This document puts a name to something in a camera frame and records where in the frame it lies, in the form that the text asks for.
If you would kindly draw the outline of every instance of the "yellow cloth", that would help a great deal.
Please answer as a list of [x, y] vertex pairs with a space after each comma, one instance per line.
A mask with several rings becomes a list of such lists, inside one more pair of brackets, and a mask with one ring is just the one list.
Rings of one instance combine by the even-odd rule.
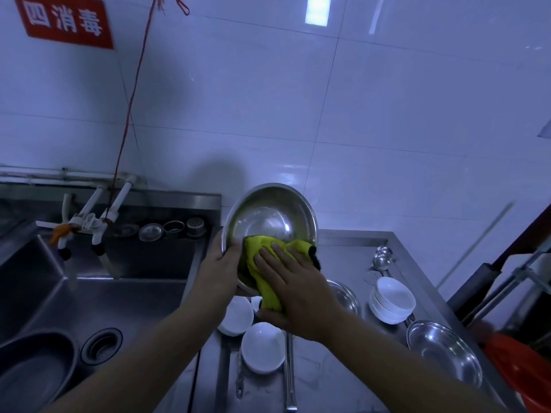
[[300, 241], [298, 239], [294, 240], [293, 242], [285, 243], [283, 241], [280, 241], [279, 239], [275, 239], [270, 236], [260, 235], [249, 236], [248, 238], [245, 238], [247, 267], [249, 268], [249, 272], [251, 273], [253, 278], [256, 280], [256, 286], [258, 287], [258, 291], [260, 291], [260, 294], [262, 296], [262, 308], [281, 312], [283, 310], [283, 307], [279, 302], [279, 298], [277, 298], [276, 293], [274, 293], [272, 287], [270, 287], [270, 285], [265, 281], [260, 272], [258, 272], [258, 268], [256, 267], [255, 261], [253, 259], [255, 255], [262, 249], [262, 247], [265, 247], [275, 258], [279, 260], [278, 256], [272, 249], [272, 242], [276, 242], [279, 246], [281, 246], [285, 253], [291, 258], [295, 259], [295, 257], [287, 251], [287, 248], [290, 246], [295, 248], [299, 252], [304, 253], [309, 261], [311, 261], [311, 258], [308, 255], [308, 250], [310, 249], [312, 244], [305, 241]]

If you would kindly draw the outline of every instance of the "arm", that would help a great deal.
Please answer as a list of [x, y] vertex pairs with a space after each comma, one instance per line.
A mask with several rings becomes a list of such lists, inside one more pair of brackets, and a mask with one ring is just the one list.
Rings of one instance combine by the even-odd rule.
[[300, 253], [281, 262], [266, 250], [258, 269], [286, 309], [286, 316], [260, 310], [261, 319], [304, 339], [323, 344], [394, 413], [499, 413], [506, 409], [478, 390], [433, 369], [417, 354], [346, 312], [323, 275]]
[[152, 412], [224, 318], [240, 254], [218, 234], [182, 306], [43, 413]]

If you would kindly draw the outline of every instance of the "sink drain cover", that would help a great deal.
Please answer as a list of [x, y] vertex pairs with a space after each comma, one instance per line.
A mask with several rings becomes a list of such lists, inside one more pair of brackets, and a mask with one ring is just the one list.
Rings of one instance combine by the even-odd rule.
[[108, 328], [94, 333], [80, 351], [80, 359], [86, 365], [100, 365], [112, 358], [122, 345], [122, 333]]

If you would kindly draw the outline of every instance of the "white bowl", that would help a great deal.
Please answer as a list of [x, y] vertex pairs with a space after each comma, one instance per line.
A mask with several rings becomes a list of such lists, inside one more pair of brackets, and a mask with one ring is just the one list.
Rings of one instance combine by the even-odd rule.
[[251, 327], [255, 314], [252, 312], [251, 303], [246, 297], [234, 297], [226, 309], [226, 316], [218, 326], [218, 330], [224, 335], [238, 336]]
[[379, 303], [395, 314], [408, 317], [415, 309], [416, 300], [410, 289], [394, 278], [379, 278], [374, 291]]
[[398, 324], [406, 320], [409, 316], [407, 315], [398, 315], [388, 309], [384, 308], [383, 305], [375, 297], [375, 292], [372, 291], [369, 295], [369, 309], [375, 314], [375, 317], [381, 320], [384, 323], [388, 324]]
[[285, 335], [269, 323], [256, 323], [243, 335], [241, 354], [252, 372], [270, 374], [285, 361]]
[[262, 301], [262, 298], [260, 296], [254, 296], [251, 297], [251, 305], [252, 309], [255, 312], [258, 312], [260, 310], [260, 302]]

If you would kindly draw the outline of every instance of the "sink basin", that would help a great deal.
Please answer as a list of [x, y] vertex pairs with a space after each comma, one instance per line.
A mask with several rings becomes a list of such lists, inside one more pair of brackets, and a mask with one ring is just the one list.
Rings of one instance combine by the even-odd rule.
[[76, 235], [69, 243], [78, 272], [74, 290], [56, 249], [41, 235], [31, 235], [0, 265], [0, 342], [45, 328], [69, 333], [79, 345], [79, 360], [68, 389], [180, 306], [207, 242], [106, 237], [106, 252], [121, 273], [114, 280], [90, 240]]

